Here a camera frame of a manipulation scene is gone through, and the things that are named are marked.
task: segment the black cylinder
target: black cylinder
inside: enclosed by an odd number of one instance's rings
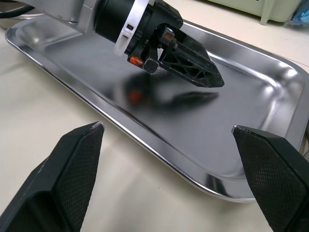
[[[134,0],[103,0],[98,6],[95,32],[116,43]]]

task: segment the silver metal arm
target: silver metal arm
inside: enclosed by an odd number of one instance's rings
[[[95,10],[100,0],[20,0],[71,28],[86,34],[93,30]]]

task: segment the stainless steel tray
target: stainless steel tray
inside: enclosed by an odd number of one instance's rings
[[[231,129],[241,124],[266,130],[299,149],[309,118],[309,75],[217,32],[190,23],[183,30],[205,45],[225,80],[223,88],[195,87],[165,72],[149,76],[125,56],[116,57],[111,42],[48,17],[20,22],[6,37],[197,187],[229,201],[253,201]],[[141,91],[144,101],[134,102]],[[183,97],[192,92],[218,92],[218,97],[204,101],[197,95],[192,102],[192,96]]]

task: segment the black plastic end effector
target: black plastic end effector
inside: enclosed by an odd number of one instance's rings
[[[95,32],[116,42],[134,0],[103,0],[98,7]],[[159,67],[199,87],[222,87],[224,81],[201,43],[180,28],[179,12],[162,0],[148,5],[125,54],[147,73]],[[157,50],[163,49],[161,57]]]
[[[309,231],[309,163],[284,138],[233,129],[248,184],[274,232]]]
[[[62,136],[0,217],[0,232],[79,232],[96,180],[104,126]]]

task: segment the white table surface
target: white table surface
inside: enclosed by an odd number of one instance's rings
[[[309,72],[309,34],[195,0],[168,0],[183,18],[293,61]],[[70,130],[106,126],[83,232],[270,232],[256,203],[191,186],[30,60],[0,31],[0,213]]]

